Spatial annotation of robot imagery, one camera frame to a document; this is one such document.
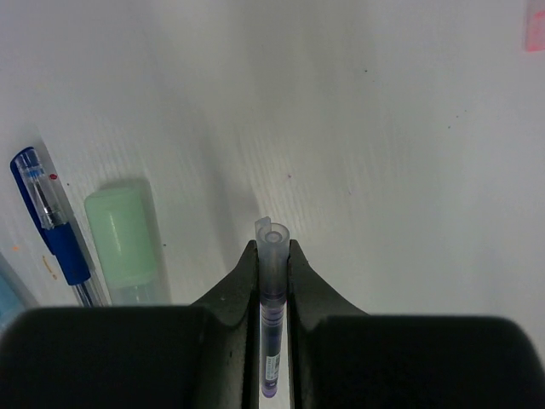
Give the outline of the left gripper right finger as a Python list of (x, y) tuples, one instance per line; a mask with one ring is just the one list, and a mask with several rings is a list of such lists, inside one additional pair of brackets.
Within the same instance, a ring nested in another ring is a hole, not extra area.
[(541, 408), (531, 340), (493, 316), (367, 314), (290, 244), (290, 403), (294, 408)]

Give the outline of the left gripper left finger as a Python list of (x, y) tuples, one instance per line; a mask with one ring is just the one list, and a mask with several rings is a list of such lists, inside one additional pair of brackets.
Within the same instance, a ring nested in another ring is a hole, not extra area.
[(257, 251), (185, 306), (34, 308), (1, 340), (4, 408), (256, 408)]

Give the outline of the clear pen cap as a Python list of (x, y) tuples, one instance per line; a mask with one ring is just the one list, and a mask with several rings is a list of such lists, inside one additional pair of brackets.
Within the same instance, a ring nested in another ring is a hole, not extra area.
[(269, 216), (255, 222), (261, 296), (268, 300), (284, 297), (290, 254), (290, 231)]

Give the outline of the green highlighter cap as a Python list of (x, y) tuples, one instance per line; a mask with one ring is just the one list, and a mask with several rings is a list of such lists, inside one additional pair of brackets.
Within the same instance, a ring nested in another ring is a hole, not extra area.
[(164, 289), (161, 239), (149, 182), (143, 178), (108, 182), (85, 198), (84, 209), (107, 289), (153, 279)]

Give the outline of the blue ballpoint pen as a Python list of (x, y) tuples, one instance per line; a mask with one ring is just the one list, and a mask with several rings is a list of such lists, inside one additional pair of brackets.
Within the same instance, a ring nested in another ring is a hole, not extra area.
[(107, 306), (72, 207), (49, 159), (29, 146), (14, 155), (9, 169), (38, 234), (79, 303), (84, 307)]

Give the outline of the pink highlighter cap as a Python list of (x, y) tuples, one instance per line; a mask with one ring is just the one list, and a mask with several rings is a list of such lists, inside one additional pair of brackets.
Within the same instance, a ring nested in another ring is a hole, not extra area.
[(544, 50), (545, 1), (527, 0), (525, 2), (524, 49), (526, 52)]

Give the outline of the purple gel pen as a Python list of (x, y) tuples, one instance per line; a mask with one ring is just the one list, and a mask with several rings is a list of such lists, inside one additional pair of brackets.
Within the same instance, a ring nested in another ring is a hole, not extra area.
[(284, 298), (261, 299), (261, 392), (266, 398), (278, 391), (284, 305)]

